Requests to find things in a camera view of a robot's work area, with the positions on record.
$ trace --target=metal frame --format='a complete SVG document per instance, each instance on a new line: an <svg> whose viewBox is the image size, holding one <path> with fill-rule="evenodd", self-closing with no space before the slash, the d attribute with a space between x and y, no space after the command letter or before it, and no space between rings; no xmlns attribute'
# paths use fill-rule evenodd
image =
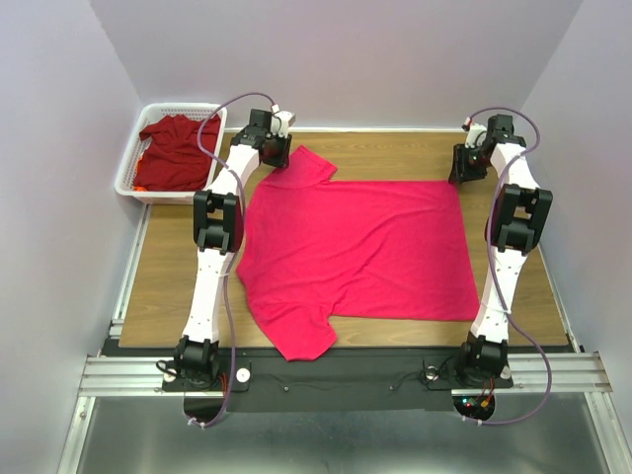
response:
<svg viewBox="0 0 632 474"><path fill-rule="evenodd" d="M552 391L607 393L612 391L598 353L548 355L553 369ZM79 386L80 397L178 396L163 392L163 374L156 368L161 357L88 357ZM540 355L509 356L513 388L497 393L543 393L547 374ZM453 395L478 394L480 389L452 390ZM187 396L221 397L221 392L187 392Z"/></svg>
<svg viewBox="0 0 632 474"><path fill-rule="evenodd" d="M140 214L140 219L138 220L138 226L136 227L136 235L134 236L134 240L129 251L129 257L127 258L127 265L125 266L125 273L123 274L120 290L118 291L117 305L115 306L115 312L112 316L113 326L122 326L125 314L127 313L127 304L129 303L131 288L136 278L136 270L138 270L138 261L140 260L142 246L145 242L150 214L151 205L144 204Z"/></svg>
<svg viewBox="0 0 632 474"><path fill-rule="evenodd" d="M120 337L150 213L151 205L146 204L131 245L112 318L110 337L113 339ZM578 354L580 343L571 329L557 285L546 264L545 254L542 248L538 247L562 324L576 351L575 354L549 355L554 373L553 391L586 393L592 421L608 468L616 474L632 472L632 455L610 397L611 387L601 359L598 354ZM158 357L89 357L87 359L72 424L59 464L60 474L74 473L79 467L97 397L183 396L162 392L162 374L155 368L157 359ZM499 393L520 394L544 391L546 372L539 355L510 355L510 365L515 387L499 389L497 390ZM462 395L473 392L453 390L452 393ZM188 393L187 395L221 396L219 392Z"/></svg>

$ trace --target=white wall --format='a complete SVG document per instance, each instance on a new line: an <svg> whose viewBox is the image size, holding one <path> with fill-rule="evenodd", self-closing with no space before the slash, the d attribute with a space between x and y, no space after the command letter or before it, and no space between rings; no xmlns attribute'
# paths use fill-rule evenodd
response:
<svg viewBox="0 0 632 474"><path fill-rule="evenodd" d="M632 439L632 3L585 0L526 101L554 201L543 247L573 330L606 364Z"/></svg>
<svg viewBox="0 0 632 474"><path fill-rule="evenodd" d="M92 0L143 103L262 90L299 126L460 126L520 107L580 3Z"/></svg>
<svg viewBox="0 0 632 474"><path fill-rule="evenodd" d="M138 206L115 197L138 97L85 0L0 7L0 471L56 472Z"/></svg>

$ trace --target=gray floor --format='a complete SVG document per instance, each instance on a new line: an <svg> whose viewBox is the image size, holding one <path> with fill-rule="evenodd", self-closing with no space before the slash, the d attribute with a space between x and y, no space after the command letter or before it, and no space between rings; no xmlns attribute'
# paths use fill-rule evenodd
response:
<svg viewBox="0 0 632 474"><path fill-rule="evenodd" d="M495 419L541 395L499 396ZM583 394L552 395L508 428L423 411L229 414L204 432L177 398L98 400L79 472L607 473Z"/></svg>

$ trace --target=t-shirt sleeve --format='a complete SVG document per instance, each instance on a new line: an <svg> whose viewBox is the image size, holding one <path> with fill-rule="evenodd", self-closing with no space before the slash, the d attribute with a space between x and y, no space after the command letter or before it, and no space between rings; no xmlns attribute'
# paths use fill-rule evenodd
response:
<svg viewBox="0 0 632 474"><path fill-rule="evenodd" d="M336 342L331 308L318 304L251 303L254 319L287 360L314 360Z"/></svg>
<svg viewBox="0 0 632 474"><path fill-rule="evenodd" d="M289 166L274 170L262 184L276 188L300 189L328 181L338 168L300 145L289 156Z"/></svg>

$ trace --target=clothing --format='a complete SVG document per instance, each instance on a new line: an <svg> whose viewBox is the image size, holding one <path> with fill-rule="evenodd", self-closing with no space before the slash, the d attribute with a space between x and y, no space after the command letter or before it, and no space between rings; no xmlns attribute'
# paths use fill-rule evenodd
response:
<svg viewBox="0 0 632 474"><path fill-rule="evenodd" d="M201 142L215 150L220 117L208 121ZM136 165L134 188L138 191L198 191L206 186L211 159L198 148L201 121L186 116L165 116L147 125L140 139L151 138Z"/></svg>
<svg viewBox="0 0 632 474"><path fill-rule="evenodd" d="M447 182L330 181L300 146L255 190L237 275L287 358L336 341L332 314L471 321L478 296L456 189Z"/></svg>

